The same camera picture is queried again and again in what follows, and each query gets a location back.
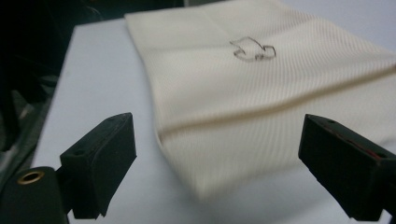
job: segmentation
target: screw hole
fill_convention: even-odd
[[[77,150],[74,152],[75,156],[81,156],[82,154],[84,154],[83,150]]]
[[[41,171],[33,171],[23,175],[18,179],[18,184],[20,185],[28,185],[35,183],[37,180],[41,179],[44,176],[44,172]]]

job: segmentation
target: fabric fold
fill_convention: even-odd
[[[328,21],[276,0],[125,18],[163,154],[201,199],[298,164],[306,113],[396,144],[396,56]]]

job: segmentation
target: white table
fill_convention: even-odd
[[[284,2],[396,52],[394,0]],[[58,168],[62,152],[103,119],[124,112],[134,115],[138,157],[105,218],[71,215],[71,223],[356,223],[303,166],[265,176],[215,201],[197,202],[158,149],[149,82],[124,20],[75,29],[34,166]],[[388,223],[384,214],[381,223]]]

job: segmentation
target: folded towel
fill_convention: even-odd
[[[276,0],[126,15],[162,152],[200,199],[299,164],[304,114],[396,146],[396,56]]]

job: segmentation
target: fabric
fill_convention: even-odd
[[[305,114],[396,146],[396,56],[275,0],[126,15],[164,156],[200,199],[301,163]]]

